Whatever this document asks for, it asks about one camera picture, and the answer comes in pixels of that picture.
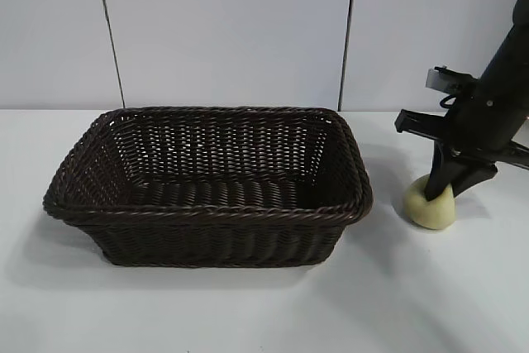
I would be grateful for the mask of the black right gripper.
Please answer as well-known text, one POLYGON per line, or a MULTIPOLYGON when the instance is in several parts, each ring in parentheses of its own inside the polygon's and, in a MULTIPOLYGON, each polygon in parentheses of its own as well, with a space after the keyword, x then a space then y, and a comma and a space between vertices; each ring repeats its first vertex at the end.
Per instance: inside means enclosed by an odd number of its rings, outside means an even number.
POLYGON ((443 143, 434 145, 427 201, 451 183, 457 197, 496 175, 495 164, 466 165, 460 172, 452 150, 528 168, 528 148, 512 140, 528 117, 527 26, 511 28, 480 78, 436 66, 428 71, 426 86, 447 95, 440 102, 445 116, 403 109, 395 127, 443 143))

